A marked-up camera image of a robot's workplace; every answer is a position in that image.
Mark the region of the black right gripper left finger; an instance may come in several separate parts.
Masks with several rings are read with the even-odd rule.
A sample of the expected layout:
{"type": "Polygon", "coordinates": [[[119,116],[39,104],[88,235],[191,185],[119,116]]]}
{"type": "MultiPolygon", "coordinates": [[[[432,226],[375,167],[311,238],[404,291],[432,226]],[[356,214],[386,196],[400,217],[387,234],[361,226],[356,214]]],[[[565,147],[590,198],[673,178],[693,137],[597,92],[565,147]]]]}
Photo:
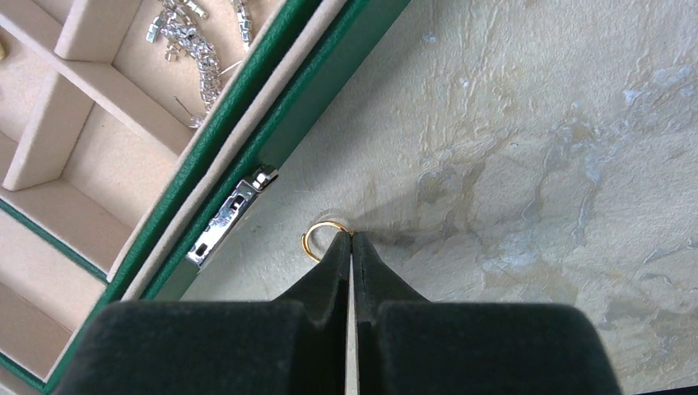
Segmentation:
{"type": "Polygon", "coordinates": [[[277,297],[294,308],[289,394],[344,394],[351,234],[336,233],[308,273],[277,297]]]}

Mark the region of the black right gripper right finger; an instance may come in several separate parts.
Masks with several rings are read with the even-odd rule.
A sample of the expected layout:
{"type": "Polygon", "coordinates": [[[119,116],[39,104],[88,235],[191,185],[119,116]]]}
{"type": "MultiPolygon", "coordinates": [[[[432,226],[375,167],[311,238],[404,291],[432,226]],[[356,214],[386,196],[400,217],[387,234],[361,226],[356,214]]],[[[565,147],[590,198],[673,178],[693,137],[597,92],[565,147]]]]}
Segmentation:
{"type": "Polygon", "coordinates": [[[418,394],[431,305],[379,256],[364,232],[351,238],[361,394],[418,394]]]}

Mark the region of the beige removable jewelry tray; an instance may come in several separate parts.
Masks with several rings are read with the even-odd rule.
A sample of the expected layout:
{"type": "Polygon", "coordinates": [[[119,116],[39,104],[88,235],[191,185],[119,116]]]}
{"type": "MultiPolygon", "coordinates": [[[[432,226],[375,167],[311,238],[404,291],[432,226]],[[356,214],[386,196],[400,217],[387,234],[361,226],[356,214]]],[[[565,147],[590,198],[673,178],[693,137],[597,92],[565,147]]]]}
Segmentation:
{"type": "Polygon", "coordinates": [[[58,3],[58,21],[34,1],[4,1],[12,39],[1,70],[1,283],[16,291],[96,292],[124,263],[141,219],[175,166],[206,132],[221,152],[248,137],[277,81],[320,32],[335,2],[279,5],[205,123],[189,129],[165,96],[196,80],[166,71],[135,40],[139,1],[58,3]]]}

